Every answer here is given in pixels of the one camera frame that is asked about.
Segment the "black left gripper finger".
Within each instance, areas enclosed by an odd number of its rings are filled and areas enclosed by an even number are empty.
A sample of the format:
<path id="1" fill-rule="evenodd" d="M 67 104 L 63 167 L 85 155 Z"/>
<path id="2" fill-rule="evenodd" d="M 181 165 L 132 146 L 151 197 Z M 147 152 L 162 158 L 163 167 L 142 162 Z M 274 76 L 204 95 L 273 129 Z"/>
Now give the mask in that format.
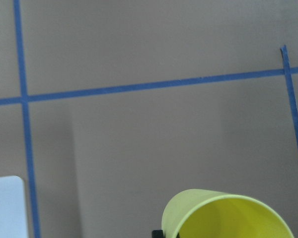
<path id="1" fill-rule="evenodd" d="M 151 233 L 152 238 L 164 238 L 163 230 L 153 230 Z"/>

